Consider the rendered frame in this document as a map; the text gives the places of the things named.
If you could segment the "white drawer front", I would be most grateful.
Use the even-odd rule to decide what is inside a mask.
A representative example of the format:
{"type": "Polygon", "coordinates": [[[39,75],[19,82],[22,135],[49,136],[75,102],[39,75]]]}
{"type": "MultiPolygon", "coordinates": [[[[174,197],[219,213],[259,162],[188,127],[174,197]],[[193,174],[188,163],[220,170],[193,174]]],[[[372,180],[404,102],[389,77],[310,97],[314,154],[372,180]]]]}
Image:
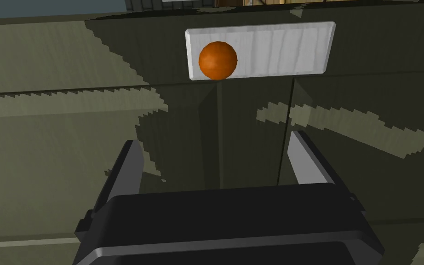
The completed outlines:
{"type": "Polygon", "coordinates": [[[200,70],[199,55],[215,41],[226,42],[236,52],[231,79],[322,74],[335,29],[333,21],[189,28],[185,31],[189,78],[208,78],[200,70]]]}

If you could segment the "orange ball knob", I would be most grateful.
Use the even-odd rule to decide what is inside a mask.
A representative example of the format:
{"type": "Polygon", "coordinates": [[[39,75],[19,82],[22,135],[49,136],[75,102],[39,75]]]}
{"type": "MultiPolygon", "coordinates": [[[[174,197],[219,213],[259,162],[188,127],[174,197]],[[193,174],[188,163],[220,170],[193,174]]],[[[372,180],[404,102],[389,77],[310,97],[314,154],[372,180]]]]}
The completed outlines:
{"type": "Polygon", "coordinates": [[[209,79],[219,81],[230,77],[237,66],[237,54],[226,42],[215,41],[207,44],[199,55],[199,68],[209,79]]]}

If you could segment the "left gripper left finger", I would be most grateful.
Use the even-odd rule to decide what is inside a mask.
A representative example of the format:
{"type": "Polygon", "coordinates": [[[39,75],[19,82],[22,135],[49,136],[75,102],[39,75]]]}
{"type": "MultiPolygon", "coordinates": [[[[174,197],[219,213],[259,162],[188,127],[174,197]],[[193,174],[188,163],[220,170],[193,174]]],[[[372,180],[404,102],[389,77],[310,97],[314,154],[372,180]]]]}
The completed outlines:
{"type": "Polygon", "coordinates": [[[139,193],[144,159],[140,143],[127,140],[103,185],[93,211],[98,212],[111,198],[139,193]]]}

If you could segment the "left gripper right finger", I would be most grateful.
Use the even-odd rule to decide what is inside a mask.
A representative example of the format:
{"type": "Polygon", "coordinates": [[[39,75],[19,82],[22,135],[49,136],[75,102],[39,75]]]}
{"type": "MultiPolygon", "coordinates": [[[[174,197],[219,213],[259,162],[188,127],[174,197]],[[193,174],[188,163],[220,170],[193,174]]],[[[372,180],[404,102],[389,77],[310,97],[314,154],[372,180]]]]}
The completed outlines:
{"type": "Polygon", "coordinates": [[[346,185],[304,131],[292,131],[287,155],[298,184],[346,185]]]}

